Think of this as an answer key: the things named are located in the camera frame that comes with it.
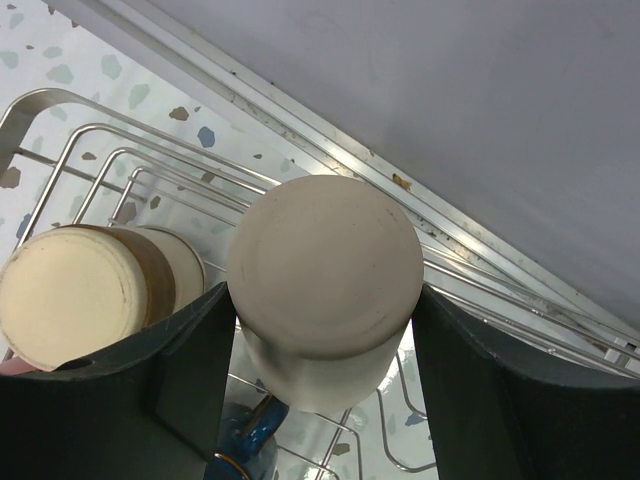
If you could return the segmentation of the steel tumbler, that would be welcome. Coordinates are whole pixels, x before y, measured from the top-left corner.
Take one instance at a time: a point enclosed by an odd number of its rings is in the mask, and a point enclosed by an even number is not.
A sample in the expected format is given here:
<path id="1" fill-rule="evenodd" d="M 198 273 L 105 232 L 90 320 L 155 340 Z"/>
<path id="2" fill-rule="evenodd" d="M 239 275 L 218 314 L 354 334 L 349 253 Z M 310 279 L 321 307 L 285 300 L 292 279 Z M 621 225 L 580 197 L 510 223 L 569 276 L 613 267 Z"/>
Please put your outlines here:
<path id="1" fill-rule="evenodd" d="M 17 248 L 1 269 L 1 333 L 39 370 L 167 319 L 207 287 L 197 251 L 159 227 L 66 225 Z"/>

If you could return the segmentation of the beige plastic cup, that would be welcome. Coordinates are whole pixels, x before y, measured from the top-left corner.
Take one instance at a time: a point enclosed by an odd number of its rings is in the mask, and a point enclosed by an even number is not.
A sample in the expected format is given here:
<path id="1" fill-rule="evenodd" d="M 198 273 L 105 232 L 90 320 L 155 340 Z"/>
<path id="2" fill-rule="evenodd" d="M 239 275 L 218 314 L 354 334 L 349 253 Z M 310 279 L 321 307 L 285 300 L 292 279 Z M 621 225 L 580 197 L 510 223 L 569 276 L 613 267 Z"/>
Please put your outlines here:
<path id="1" fill-rule="evenodd" d="M 226 282 L 266 388 L 323 415 L 384 380 L 423 285 L 420 241 L 373 186 L 335 175 L 272 188 L 243 215 Z"/>

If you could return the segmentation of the dark blue ceramic mug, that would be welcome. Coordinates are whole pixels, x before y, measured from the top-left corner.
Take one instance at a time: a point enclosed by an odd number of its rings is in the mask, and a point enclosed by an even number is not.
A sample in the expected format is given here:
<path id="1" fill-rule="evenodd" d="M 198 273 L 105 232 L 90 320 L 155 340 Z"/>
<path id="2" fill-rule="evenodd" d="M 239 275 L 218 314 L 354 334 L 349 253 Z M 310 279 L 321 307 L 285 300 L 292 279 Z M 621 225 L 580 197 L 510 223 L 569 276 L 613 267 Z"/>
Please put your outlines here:
<path id="1" fill-rule="evenodd" d="M 253 408 L 225 402 L 216 450 L 203 479 L 274 479 L 278 459 L 275 433 L 288 413 L 289 406 L 273 395 L 266 395 Z"/>

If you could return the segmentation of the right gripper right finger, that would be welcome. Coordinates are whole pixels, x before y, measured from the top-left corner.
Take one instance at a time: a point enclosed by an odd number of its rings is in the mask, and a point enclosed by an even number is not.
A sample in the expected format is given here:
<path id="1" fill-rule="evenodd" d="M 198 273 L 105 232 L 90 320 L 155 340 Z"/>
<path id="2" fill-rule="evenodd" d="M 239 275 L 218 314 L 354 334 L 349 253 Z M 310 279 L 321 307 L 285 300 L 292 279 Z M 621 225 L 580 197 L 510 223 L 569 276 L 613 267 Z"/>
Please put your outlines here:
<path id="1" fill-rule="evenodd" d="M 553 357 L 429 286 L 412 326 L 440 478 L 638 478 L 638 380 Z"/>

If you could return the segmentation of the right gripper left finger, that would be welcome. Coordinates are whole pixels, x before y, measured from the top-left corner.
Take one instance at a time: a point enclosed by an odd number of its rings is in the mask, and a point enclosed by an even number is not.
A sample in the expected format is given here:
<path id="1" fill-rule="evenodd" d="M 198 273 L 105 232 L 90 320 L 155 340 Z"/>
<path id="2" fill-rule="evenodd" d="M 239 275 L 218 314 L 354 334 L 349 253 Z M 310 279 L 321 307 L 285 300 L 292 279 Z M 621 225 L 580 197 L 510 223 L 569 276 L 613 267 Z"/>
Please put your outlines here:
<path id="1" fill-rule="evenodd" d="M 5 479 L 200 479 L 236 313 L 228 288 L 52 372 L 1 379 Z"/>

